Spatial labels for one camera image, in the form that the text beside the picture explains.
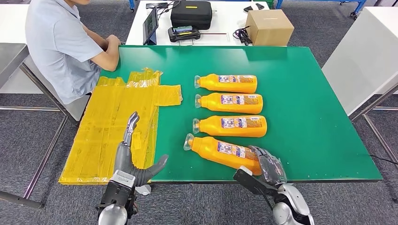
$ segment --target plastic bottle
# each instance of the plastic bottle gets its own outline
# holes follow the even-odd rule
[[[195,88],[208,90],[254,93],[257,88],[257,77],[254,75],[216,75],[195,76]]]
[[[205,132],[211,136],[263,137],[267,121],[263,116],[211,116],[193,119],[193,133]]]
[[[254,175],[261,175],[260,164],[254,152],[249,148],[218,141],[213,137],[194,137],[188,134],[184,150],[192,150],[202,158],[220,163],[235,169],[245,166]]]
[[[196,108],[204,107],[211,111],[259,114],[262,106],[262,96],[258,94],[212,93],[195,96]]]

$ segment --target robotic arm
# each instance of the robotic arm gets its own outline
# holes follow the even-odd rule
[[[234,179],[253,194],[264,196],[278,225],[314,225],[314,219],[299,190],[286,184],[281,161],[265,149],[255,146],[249,148],[259,159],[262,175],[258,180],[250,170],[242,166],[236,171]],[[267,196],[273,198],[273,207]]]
[[[137,213],[137,206],[134,203],[135,187],[146,184],[166,165],[168,156],[163,155],[158,163],[145,170],[134,166],[130,147],[131,136],[138,120],[137,112],[129,117],[123,141],[117,147],[114,174],[98,205],[99,225],[127,225],[127,220]]]

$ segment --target bottle label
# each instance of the bottle label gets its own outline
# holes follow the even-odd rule
[[[255,153],[253,153],[249,148],[242,147],[239,145],[234,145],[226,142],[218,142],[217,151],[225,154],[234,155],[240,158],[247,158],[258,161],[258,158]]]
[[[262,123],[258,116],[221,118],[222,128],[260,128],[261,125]]]
[[[254,76],[252,75],[220,75],[218,82],[221,83],[253,83]]]
[[[257,105],[258,103],[258,95],[221,95],[223,105]]]

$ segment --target yellow plastic film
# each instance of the yellow plastic film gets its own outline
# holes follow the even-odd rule
[[[113,174],[116,149],[130,115],[140,120],[131,142],[138,168],[153,164],[158,106],[179,105],[181,86],[159,85],[160,71],[145,68],[122,78],[100,77],[79,125],[67,162],[59,178],[65,185],[106,184]]]

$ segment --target smartphone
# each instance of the smartphone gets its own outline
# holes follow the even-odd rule
[[[244,8],[243,10],[248,13],[250,10],[253,10],[253,8],[251,6],[249,6],[249,7]]]
[[[162,2],[162,3],[147,3],[146,8],[167,8],[168,3],[167,2]]]
[[[259,10],[262,10],[264,8],[264,6],[260,5],[259,3],[256,3],[256,6],[259,8]]]

